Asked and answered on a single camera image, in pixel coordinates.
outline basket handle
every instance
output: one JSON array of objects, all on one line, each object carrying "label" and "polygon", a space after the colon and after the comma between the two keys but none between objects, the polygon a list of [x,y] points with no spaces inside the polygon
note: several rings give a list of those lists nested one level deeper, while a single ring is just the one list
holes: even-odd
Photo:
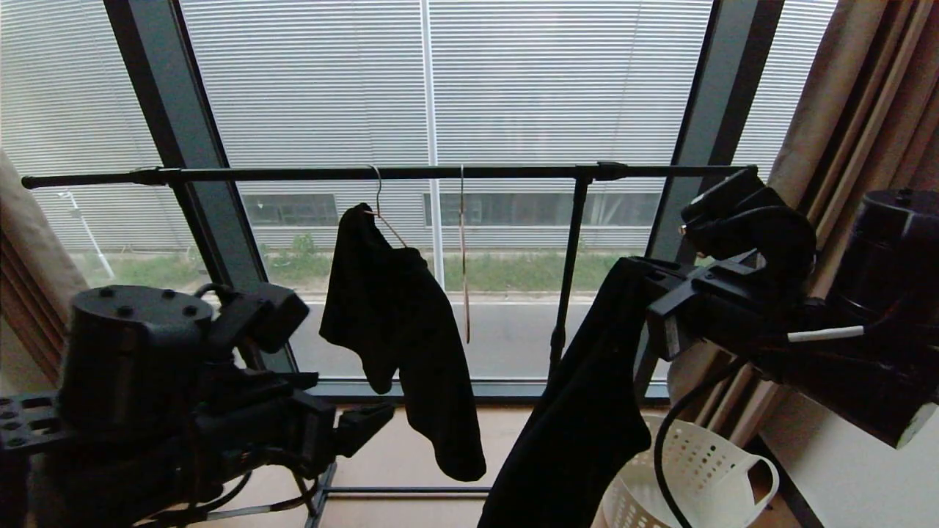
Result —
[{"label": "basket handle", "polygon": [[773,497],[776,496],[776,492],[779,491],[779,470],[776,469],[776,466],[773,465],[773,462],[769,461],[769,458],[750,454],[747,456],[747,458],[744,459],[743,462],[737,464],[736,471],[743,473],[749,472],[753,466],[760,462],[766,464],[766,466],[769,467],[769,473],[773,477],[773,482],[770,484],[769,491],[766,493],[766,496],[760,499],[753,506],[753,511],[747,517],[747,521],[743,524],[744,526],[749,526],[752,524],[753,521],[755,521],[766,508],[766,505],[768,505],[769,502],[773,500]]}]

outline white pole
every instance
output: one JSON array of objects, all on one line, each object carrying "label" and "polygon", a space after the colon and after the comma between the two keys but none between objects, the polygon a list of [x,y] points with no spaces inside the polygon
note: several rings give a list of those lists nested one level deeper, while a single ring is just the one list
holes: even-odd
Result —
[{"label": "white pole", "polygon": [[[437,114],[434,104],[433,50],[430,45],[430,7],[421,0],[421,44],[423,46],[423,94],[427,108],[427,161],[437,164]],[[443,225],[440,213],[440,180],[430,180],[430,221],[434,242],[434,277],[440,288],[446,291],[443,282]]]},{"label": "white pole", "polygon": [[91,239],[91,245],[95,247],[95,253],[98,254],[98,260],[101,261],[101,265],[104,266],[104,270],[108,272],[108,278],[115,278],[115,272],[111,269],[111,265],[108,264],[108,259],[104,257],[104,253],[101,252],[101,248],[98,246],[98,241],[95,240],[95,235],[91,232],[91,227],[88,227],[88,222],[85,221],[85,216],[82,214],[82,210],[78,209],[78,202],[75,201],[75,195],[71,193],[71,190],[69,190],[65,191],[64,193],[59,193],[59,196],[71,200],[71,212],[73,215],[78,216],[78,219],[82,221],[82,225],[85,227],[85,233],[88,234],[88,238]]}]

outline curtain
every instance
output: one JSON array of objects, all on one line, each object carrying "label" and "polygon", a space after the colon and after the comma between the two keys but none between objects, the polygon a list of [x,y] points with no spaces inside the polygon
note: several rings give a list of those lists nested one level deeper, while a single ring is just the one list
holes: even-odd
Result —
[{"label": "curtain", "polygon": [[3,150],[0,231],[0,314],[42,373],[55,383],[69,300],[87,283]]},{"label": "curtain", "polygon": [[[937,189],[939,4],[841,0],[809,72],[769,185],[816,227],[809,292],[824,297],[865,193]],[[729,361],[690,350],[669,370],[677,399]],[[782,396],[745,366],[691,406],[685,420],[747,443]]]}]

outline clothes hanger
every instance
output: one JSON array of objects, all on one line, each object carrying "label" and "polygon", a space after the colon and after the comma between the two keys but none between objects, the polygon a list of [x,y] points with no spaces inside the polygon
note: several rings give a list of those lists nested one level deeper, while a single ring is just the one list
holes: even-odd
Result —
[{"label": "clothes hanger", "polygon": [[378,177],[378,192],[375,193],[375,210],[370,210],[367,212],[368,214],[371,214],[372,216],[375,216],[376,218],[378,218],[386,227],[388,227],[391,230],[392,234],[394,234],[394,237],[397,238],[398,241],[401,242],[401,245],[408,247],[408,244],[405,242],[404,239],[401,238],[401,235],[399,235],[398,232],[394,230],[394,227],[392,227],[392,225],[389,224],[387,220],[385,220],[385,217],[381,216],[381,171],[379,171],[378,167],[374,165],[368,165],[368,166],[372,167],[372,170],[375,171],[375,175]]},{"label": "clothes hanger", "polygon": [[467,287],[467,238],[464,225],[466,211],[463,195],[463,164],[460,164],[460,255],[463,259],[463,323],[466,325],[467,345],[470,343],[470,289]]}]

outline perforated basket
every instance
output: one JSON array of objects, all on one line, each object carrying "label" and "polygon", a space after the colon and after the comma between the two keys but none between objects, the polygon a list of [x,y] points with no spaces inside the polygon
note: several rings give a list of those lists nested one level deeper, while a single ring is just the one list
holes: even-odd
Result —
[{"label": "perforated basket", "polygon": [[[655,438],[662,418],[644,415]],[[604,495],[609,528],[678,526],[655,481],[652,449],[636,455]],[[755,502],[747,472],[759,462],[773,476],[769,493]],[[751,455],[703,427],[676,420],[663,449],[662,470],[675,502],[695,528],[749,526],[776,495],[779,473],[766,458]]]}]

